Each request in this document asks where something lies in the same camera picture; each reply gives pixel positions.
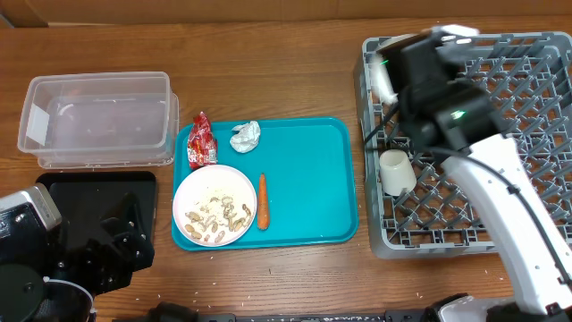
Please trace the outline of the grey plastic dish rack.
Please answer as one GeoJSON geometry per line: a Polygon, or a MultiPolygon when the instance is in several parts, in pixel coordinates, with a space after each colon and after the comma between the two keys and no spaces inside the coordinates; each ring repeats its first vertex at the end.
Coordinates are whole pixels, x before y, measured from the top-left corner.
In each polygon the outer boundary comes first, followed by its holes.
{"type": "MultiPolygon", "coordinates": [[[[368,38],[355,66],[357,115],[364,138],[366,206],[372,252],[379,258],[429,258],[492,253],[495,248],[467,197],[433,157],[415,154],[374,95],[371,58],[382,38],[368,38]],[[379,157],[408,154],[416,187],[383,192],[379,157]]],[[[566,241],[571,239],[571,37],[564,32],[483,34],[458,75],[486,90],[508,120],[518,154],[566,241]]]]}

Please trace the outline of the clear plastic bin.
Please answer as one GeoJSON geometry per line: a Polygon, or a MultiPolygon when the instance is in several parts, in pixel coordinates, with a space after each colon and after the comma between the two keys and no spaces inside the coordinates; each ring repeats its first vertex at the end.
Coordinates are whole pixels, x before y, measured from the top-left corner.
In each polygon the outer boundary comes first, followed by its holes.
{"type": "Polygon", "coordinates": [[[28,87],[17,147],[45,169],[169,165],[179,100],[165,72],[38,76],[28,87]]]}

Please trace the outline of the white tissue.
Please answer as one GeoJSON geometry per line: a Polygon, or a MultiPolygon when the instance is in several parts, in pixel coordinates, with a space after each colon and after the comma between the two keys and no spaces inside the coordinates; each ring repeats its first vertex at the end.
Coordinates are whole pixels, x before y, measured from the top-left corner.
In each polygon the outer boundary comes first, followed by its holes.
{"type": "Polygon", "coordinates": [[[257,121],[236,125],[232,131],[234,135],[230,139],[230,144],[235,151],[248,153],[258,145],[261,129],[257,121]]]}

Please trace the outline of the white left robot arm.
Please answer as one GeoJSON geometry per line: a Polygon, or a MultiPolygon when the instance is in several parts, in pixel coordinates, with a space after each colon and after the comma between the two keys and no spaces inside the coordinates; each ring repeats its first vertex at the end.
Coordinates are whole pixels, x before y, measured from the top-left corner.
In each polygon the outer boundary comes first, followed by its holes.
{"type": "Polygon", "coordinates": [[[138,199],[99,218],[62,217],[46,199],[7,197],[1,212],[1,319],[92,321],[95,298],[130,285],[154,250],[138,199]]]}

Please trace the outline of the cream plastic cup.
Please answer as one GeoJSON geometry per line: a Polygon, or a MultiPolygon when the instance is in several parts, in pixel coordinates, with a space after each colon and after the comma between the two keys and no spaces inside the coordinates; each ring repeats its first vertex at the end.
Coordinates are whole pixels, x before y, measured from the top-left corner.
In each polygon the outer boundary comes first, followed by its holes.
{"type": "Polygon", "coordinates": [[[416,175],[408,154],[399,149],[384,151],[379,158],[383,191],[393,197],[412,191],[416,175]]]}

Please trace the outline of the black tray bin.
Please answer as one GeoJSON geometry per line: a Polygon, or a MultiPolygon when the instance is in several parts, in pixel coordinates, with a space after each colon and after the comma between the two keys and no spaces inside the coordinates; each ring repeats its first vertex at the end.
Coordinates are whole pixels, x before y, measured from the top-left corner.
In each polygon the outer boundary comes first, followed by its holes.
{"type": "Polygon", "coordinates": [[[66,223],[68,243],[112,240],[107,220],[123,221],[136,235],[153,241],[157,183],[154,174],[136,172],[45,173],[37,178],[48,189],[66,223]]]}

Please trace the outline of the orange carrot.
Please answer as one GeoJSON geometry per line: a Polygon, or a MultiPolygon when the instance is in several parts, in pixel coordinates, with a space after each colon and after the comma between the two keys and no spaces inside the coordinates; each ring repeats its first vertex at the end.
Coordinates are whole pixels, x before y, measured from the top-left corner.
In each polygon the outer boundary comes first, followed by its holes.
{"type": "Polygon", "coordinates": [[[265,174],[259,177],[257,201],[257,227],[260,230],[266,230],[270,224],[270,215],[265,174]]]}

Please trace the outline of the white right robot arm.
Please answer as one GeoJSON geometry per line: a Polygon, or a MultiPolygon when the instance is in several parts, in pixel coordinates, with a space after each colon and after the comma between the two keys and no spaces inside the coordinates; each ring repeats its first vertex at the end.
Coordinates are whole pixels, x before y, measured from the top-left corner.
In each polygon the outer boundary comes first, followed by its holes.
{"type": "Polygon", "coordinates": [[[465,192],[509,274],[526,315],[568,316],[571,249],[530,183],[517,143],[488,93],[457,77],[478,34],[443,26],[384,41],[373,68],[377,95],[399,114],[417,151],[442,159],[465,192]]]}

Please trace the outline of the red snack wrapper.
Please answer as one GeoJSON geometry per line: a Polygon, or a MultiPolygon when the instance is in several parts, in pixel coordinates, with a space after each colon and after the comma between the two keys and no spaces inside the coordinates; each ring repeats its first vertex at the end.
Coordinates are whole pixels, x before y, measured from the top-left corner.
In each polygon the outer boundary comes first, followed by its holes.
{"type": "Polygon", "coordinates": [[[218,142],[213,134],[212,124],[204,112],[200,112],[193,119],[187,154],[191,170],[218,163],[218,142]]]}

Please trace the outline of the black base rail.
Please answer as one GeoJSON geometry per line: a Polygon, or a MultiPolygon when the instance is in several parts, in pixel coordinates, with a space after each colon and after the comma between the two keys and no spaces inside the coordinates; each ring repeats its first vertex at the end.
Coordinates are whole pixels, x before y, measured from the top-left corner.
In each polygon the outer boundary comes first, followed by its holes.
{"type": "Polygon", "coordinates": [[[147,314],[120,318],[120,322],[440,322],[440,321],[563,321],[571,320],[571,309],[548,307],[546,315],[525,313],[511,298],[477,299],[466,293],[451,295],[423,309],[388,309],[383,313],[358,314],[274,314],[241,316],[231,313],[200,313],[169,302],[162,302],[147,314]]]}

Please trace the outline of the white bowl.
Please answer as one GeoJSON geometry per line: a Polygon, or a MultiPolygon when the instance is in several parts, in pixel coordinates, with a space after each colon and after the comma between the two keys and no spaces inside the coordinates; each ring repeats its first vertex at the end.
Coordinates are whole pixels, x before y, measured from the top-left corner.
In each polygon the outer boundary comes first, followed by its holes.
{"type": "Polygon", "coordinates": [[[375,54],[370,63],[370,80],[372,83],[372,91],[380,99],[381,103],[393,105],[398,102],[398,95],[394,92],[391,85],[390,75],[386,68],[388,61],[383,57],[380,51],[390,45],[397,44],[412,37],[413,34],[404,34],[389,38],[384,40],[375,50],[375,54]]]}

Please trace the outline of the teal plastic tray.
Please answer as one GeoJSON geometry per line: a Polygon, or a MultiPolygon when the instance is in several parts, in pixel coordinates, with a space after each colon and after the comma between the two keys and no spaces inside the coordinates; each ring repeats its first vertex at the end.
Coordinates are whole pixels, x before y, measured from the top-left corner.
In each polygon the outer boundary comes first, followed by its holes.
{"type": "Polygon", "coordinates": [[[230,145],[236,122],[214,122],[218,162],[253,184],[264,175],[269,227],[250,228],[231,250],[341,243],[358,229],[358,204],[349,131],[333,117],[263,120],[252,151],[230,145]]]}

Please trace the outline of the pink plate with food scraps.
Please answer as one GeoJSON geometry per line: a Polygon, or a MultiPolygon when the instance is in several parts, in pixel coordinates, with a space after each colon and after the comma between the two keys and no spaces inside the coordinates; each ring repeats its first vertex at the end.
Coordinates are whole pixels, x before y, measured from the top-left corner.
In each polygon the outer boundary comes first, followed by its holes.
{"type": "Polygon", "coordinates": [[[197,246],[229,245],[256,219],[257,193],[249,178],[227,165],[191,172],[175,190],[173,221],[184,240],[197,246]]]}

